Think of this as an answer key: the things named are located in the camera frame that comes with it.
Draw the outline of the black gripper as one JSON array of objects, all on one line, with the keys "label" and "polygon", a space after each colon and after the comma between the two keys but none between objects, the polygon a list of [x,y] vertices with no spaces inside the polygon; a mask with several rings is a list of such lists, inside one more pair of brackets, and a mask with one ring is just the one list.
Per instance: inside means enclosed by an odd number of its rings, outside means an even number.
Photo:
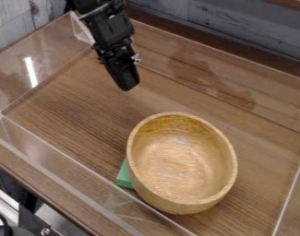
[{"label": "black gripper", "polygon": [[134,26],[125,6],[78,6],[78,11],[108,72],[120,89],[129,91],[138,85],[140,75],[136,66],[138,56],[132,40]]}]

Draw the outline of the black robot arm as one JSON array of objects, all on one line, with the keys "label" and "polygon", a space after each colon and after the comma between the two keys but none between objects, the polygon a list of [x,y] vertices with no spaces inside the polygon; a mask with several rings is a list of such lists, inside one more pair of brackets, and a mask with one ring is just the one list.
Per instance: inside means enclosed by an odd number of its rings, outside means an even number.
[{"label": "black robot arm", "polygon": [[125,0],[70,0],[94,39],[93,48],[121,90],[140,83],[133,36],[134,26],[125,11]]}]

